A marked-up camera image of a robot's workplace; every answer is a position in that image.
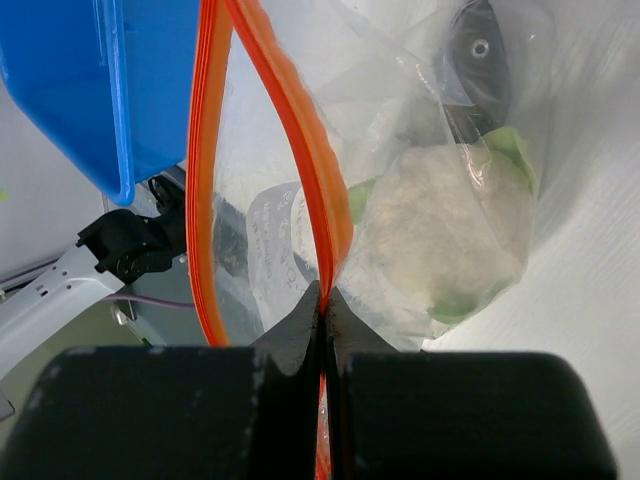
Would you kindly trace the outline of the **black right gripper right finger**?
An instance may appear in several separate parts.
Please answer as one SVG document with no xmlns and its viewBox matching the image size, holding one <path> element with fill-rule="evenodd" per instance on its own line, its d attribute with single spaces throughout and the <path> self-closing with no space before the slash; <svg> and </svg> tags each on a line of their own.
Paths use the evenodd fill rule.
<svg viewBox="0 0 640 480">
<path fill-rule="evenodd" d="M 335 479 L 614 479 L 589 393 L 540 352 L 407 353 L 323 302 Z"/>
</svg>

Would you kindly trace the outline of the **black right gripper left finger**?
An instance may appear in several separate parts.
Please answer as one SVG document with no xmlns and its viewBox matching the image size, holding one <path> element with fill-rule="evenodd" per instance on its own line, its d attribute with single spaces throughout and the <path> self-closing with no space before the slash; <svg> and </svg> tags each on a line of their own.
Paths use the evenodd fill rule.
<svg viewBox="0 0 640 480">
<path fill-rule="evenodd" d="M 311 479 L 319 287 L 245 347 L 76 347 L 37 378 L 5 479 Z"/>
</svg>

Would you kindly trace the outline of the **grey toy fish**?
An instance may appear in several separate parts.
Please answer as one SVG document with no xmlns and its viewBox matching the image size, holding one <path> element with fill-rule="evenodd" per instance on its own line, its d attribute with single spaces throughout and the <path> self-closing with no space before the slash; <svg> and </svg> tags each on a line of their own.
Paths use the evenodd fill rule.
<svg viewBox="0 0 640 480">
<path fill-rule="evenodd" d="M 411 101 L 406 124 L 396 134 L 401 142 L 446 143 L 442 120 L 456 143 L 467 144 L 505 125 L 512 82 L 502 32 L 488 1 L 445 2 L 411 27 L 403 41 L 432 68 L 441 104 L 428 98 Z"/>
</svg>

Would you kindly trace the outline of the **clear orange-zipper zip bag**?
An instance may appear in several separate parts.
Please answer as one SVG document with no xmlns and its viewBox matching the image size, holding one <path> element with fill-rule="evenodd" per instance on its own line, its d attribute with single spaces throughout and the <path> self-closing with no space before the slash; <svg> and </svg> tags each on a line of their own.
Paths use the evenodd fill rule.
<svg viewBox="0 0 640 480">
<path fill-rule="evenodd" d="M 458 324 L 420 323 L 361 304 L 340 286 L 356 239 L 348 190 L 411 146 L 396 134 L 417 98 L 440 105 L 408 30 L 451 1 L 204 1 L 187 141 L 187 254 L 195 308 L 212 346 L 233 345 L 214 282 L 215 198 L 246 218 L 248 281 L 264 333 L 311 284 L 337 289 L 391 345 L 416 350 Z M 547 140 L 551 16 L 537 1 L 488 1 L 507 53 L 505 125 L 527 143 L 537 194 Z"/>
</svg>

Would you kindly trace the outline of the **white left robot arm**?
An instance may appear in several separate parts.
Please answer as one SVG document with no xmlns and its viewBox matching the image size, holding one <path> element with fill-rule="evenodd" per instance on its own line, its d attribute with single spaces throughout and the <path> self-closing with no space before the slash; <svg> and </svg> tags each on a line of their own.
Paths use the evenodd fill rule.
<svg viewBox="0 0 640 480">
<path fill-rule="evenodd" d="M 185 194 L 148 181 L 159 214 L 112 210 L 85 227 L 48 270 L 1 303 L 1 375 L 94 304 L 186 253 Z"/>
</svg>

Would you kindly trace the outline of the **white green toy cauliflower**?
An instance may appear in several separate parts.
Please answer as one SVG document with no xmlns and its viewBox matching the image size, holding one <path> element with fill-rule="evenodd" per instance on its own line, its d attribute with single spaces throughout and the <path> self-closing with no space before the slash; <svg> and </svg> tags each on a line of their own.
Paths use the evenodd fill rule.
<svg viewBox="0 0 640 480">
<path fill-rule="evenodd" d="M 411 147 L 349 188 L 356 239 L 340 286 L 387 315 L 464 321 L 522 278 L 536 194 L 513 127 L 474 144 Z"/>
</svg>

